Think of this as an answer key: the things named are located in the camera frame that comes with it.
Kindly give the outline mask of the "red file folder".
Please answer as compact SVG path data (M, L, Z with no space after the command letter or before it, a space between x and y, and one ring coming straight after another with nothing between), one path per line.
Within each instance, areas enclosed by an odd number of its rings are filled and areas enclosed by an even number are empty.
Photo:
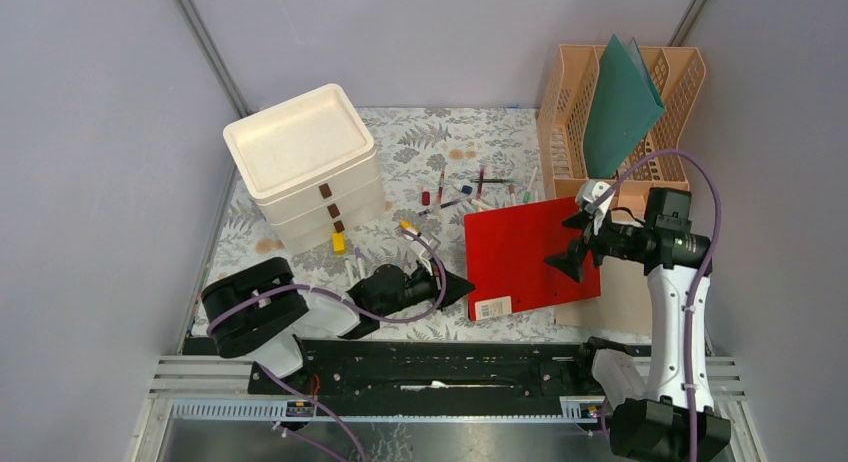
M600 271L587 260L574 281L545 263L580 235L563 221L578 212L572 199L554 199L487 210L464 217L468 296L473 322L601 295Z

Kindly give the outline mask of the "teal file folder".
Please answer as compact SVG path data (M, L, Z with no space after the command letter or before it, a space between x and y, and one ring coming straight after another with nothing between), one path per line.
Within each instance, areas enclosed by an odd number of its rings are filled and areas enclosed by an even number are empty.
M583 139L587 175L613 178L664 112L638 43L613 35L599 60Z

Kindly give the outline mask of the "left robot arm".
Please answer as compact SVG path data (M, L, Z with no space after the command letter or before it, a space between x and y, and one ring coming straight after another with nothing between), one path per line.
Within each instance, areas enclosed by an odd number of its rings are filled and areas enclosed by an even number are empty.
M209 285L200 302L220 357L249 357L268 368L282 390L296 393L309 383L311 370L302 338L357 340L395 323L402 310L422 302L444 309L474 289L429 261L411 273L383 264L336 294L296 283L288 261L274 257Z

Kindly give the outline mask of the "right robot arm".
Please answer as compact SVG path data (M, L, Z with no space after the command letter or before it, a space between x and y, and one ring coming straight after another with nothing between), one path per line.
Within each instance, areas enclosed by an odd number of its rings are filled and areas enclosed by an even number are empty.
M705 306L712 242L694 234L691 194L671 188L649 192L644 222L616 223L610 184L590 180L575 197L578 210L564 226L579 234L547 265L580 282L583 263L607 257L638 263L651 300L650 367L641 376L628 346L586 342L573 368L583 392L603 390L600 416L611 451L635 461L712 461L730 443L731 423L715 409L706 363Z

